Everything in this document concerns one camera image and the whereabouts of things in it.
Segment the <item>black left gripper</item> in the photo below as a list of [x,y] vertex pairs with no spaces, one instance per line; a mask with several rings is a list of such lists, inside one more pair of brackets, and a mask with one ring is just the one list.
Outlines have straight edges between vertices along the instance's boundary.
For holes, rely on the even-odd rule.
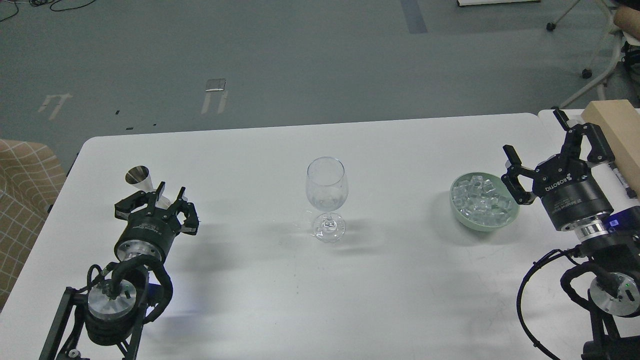
[[157,207],[166,182],[151,191],[139,190],[114,205],[114,217],[126,221],[114,246],[114,255],[120,262],[139,255],[149,255],[164,264],[179,233],[195,236],[199,230],[199,217],[195,204],[181,187],[176,199],[165,210]]

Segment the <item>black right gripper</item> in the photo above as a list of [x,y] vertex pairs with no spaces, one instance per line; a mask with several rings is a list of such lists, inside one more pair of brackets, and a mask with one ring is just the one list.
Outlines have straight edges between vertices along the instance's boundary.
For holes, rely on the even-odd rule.
[[[530,205],[540,198],[553,227],[569,231],[574,223],[603,219],[613,213],[613,206],[592,176],[590,166],[613,163],[616,157],[599,125],[587,122],[570,127],[566,112],[553,107],[552,113],[566,132],[559,155],[549,157],[532,170],[522,166],[512,145],[504,145],[507,162],[501,180],[519,205]],[[590,145],[585,160],[581,159],[584,137]],[[534,193],[524,189],[520,176],[534,180]]]

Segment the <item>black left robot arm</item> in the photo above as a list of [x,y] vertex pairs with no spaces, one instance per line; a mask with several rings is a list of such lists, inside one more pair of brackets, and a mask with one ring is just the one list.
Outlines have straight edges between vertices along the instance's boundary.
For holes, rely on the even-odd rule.
[[84,287],[64,290],[41,360],[80,360],[83,332],[97,346],[117,347],[124,360],[137,358],[144,326],[160,317],[174,296],[165,268],[174,240],[196,235],[200,224],[185,187],[162,208],[164,189],[161,182],[115,203],[115,218],[126,222],[114,246],[116,261],[91,265]]

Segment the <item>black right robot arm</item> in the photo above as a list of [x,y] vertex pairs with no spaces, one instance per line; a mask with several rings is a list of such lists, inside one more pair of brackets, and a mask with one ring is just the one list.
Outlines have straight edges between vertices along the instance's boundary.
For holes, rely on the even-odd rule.
[[583,360],[637,360],[640,338],[621,336],[616,319],[640,314],[639,207],[614,212],[592,168],[611,164],[615,155],[600,126],[569,125],[569,117],[558,107],[553,114],[565,131],[559,153],[534,169],[522,165],[511,145],[503,146],[507,157],[501,180],[519,205],[540,199],[557,231],[573,231],[574,248],[553,249],[533,263],[519,285],[516,313],[519,323],[542,353],[557,358],[526,326],[522,296],[537,271],[562,256],[575,263],[560,278],[560,287],[576,305],[588,311],[592,340],[585,342]]

